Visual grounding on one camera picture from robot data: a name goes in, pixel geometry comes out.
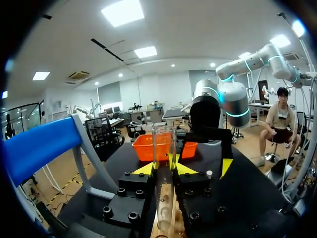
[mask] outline man sitting on stool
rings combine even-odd
[[[293,131],[289,131],[287,126],[294,126],[295,114],[288,106],[288,91],[286,88],[279,88],[277,91],[278,102],[274,104],[268,111],[266,122],[263,123],[265,129],[260,133],[259,146],[260,157],[255,162],[257,167],[265,165],[265,148],[266,140],[270,140],[275,143],[288,143],[292,141],[293,133],[294,142],[290,151],[290,156],[293,155],[297,145],[301,143],[301,138],[297,134],[297,128],[292,128]]]

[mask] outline blue chair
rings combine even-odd
[[[13,184],[18,187],[27,177],[69,149],[74,158],[83,186],[88,194],[111,200],[114,194],[91,187],[81,157],[84,150],[97,173],[116,192],[118,187],[101,164],[77,114],[23,132],[4,142],[4,158]]]

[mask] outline floor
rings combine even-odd
[[[259,134],[262,129],[263,127],[261,126],[255,126],[240,130],[244,138],[239,138],[237,143],[233,146],[241,151],[241,153],[243,153],[249,159],[258,157]],[[130,142],[130,138],[127,135],[126,129],[123,128],[120,130],[125,136],[125,141]],[[271,142],[268,141],[266,152],[273,152],[273,150],[274,147],[271,146]],[[277,153],[283,158],[286,158],[288,150],[284,145],[279,145]],[[86,174],[88,178],[90,178],[95,173],[95,168],[89,163],[86,155],[82,156]],[[266,165],[260,167],[259,169],[265,173],[273,165],[273,163],[266,161]],[[33,186],[33,188],[36,192],[36,195],[38,196],[37,200],[46,204],[47,208],[57,216],[63,205],[67,204],[67,202],[71,199],[71,196],[74,195],[82,186],[82,180],[78,175],[78,170],[71,150],[51,161],[48,166],[56,182],[61,188],[63,188],[64,195],[58,193],[58,191],[50,185],[42,169],[35,173],[35,178],[38,184],[36,187]],[[43,226],[45,228],[48,227],[45,221],[43,222]]]

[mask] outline dark shorts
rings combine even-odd
[[[274,127],[272,127],[272,129],[275,130],[277,134],[270,141],[278,143],[278,144],[287,143],[293,134],[288,129],[280,130]]]

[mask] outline wooden board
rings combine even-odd
[[[175,191],[173,195],[170,194],[170,186],[170,184],[164,184],[162,186],[160,197],[163,198],[173,196],[171,226],[168,231],[160,230],[158,228],[158,213],[156,211],[152,226],[151,238],[186,238],[182,212],[179,209]]]

